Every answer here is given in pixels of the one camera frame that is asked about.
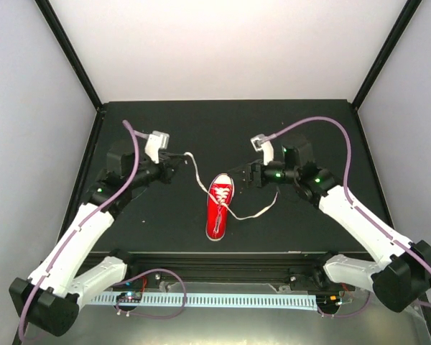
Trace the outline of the red canvas sneaker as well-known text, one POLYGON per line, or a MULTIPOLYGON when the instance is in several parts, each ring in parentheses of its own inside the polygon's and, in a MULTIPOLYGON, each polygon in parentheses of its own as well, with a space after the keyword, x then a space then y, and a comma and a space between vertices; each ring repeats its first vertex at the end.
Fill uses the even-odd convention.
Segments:
POLYGON ((205 233, 211 241, 221 240, 226 232, 228 210, 223 205, 230 205, 234 197, 234 181, 226 173, 215 177, 210 184, 207 199, 207 219, 205 233))

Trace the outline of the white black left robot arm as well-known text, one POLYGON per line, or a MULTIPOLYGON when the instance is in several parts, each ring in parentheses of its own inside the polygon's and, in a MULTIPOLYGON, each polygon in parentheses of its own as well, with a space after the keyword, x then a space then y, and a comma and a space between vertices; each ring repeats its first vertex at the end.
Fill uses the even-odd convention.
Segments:
POLYGON ((180 155, 167 152, 169 134, 130 130, 132 146, 115 144, 80 204, 73 222, 45 260, 28 278, 15 278, 9 294, 19 315, 17 334, 27 341, 32 324, 53 336, 62 336, 83 307, 113 286, 131 287, 147 274, 140 273, 132 256, 115 249, 99 264, 78 274, 82 263, 133 199, 137 188, 154 181, 170 183, 180 155))

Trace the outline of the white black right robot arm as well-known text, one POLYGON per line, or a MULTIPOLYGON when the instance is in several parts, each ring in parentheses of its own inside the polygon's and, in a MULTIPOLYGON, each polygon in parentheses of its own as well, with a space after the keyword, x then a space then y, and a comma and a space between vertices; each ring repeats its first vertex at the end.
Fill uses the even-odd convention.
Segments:
POLYGON ((414 243, 380 218, 349 191, 332 172, 317 166, 312 146, 304 137, 282 145, 283 161, 274 160, 269 137, 251 138, 260 160, 246 165, 246 182, 262 188, 268 183, 292 185, 302 200, 342 226, 371 256, 371 260, 329 254, 312 271, 321 290, 349 284, 373 293, 394 312, 403 311, 431 288, 431 246, 414 243))

